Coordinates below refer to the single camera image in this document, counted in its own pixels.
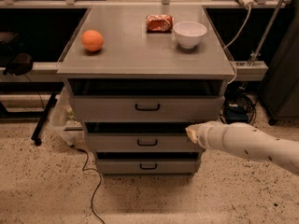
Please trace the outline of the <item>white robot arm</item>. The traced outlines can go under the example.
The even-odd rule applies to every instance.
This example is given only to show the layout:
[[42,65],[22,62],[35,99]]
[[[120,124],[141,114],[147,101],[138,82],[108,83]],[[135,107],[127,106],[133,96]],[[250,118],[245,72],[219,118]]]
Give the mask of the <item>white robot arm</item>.
[[223,124],[217,121],[193,124],[188,137],[205,149],[223,151],[253,161],[271,161],[299,175],[299,143],[277,138],[246,123]]

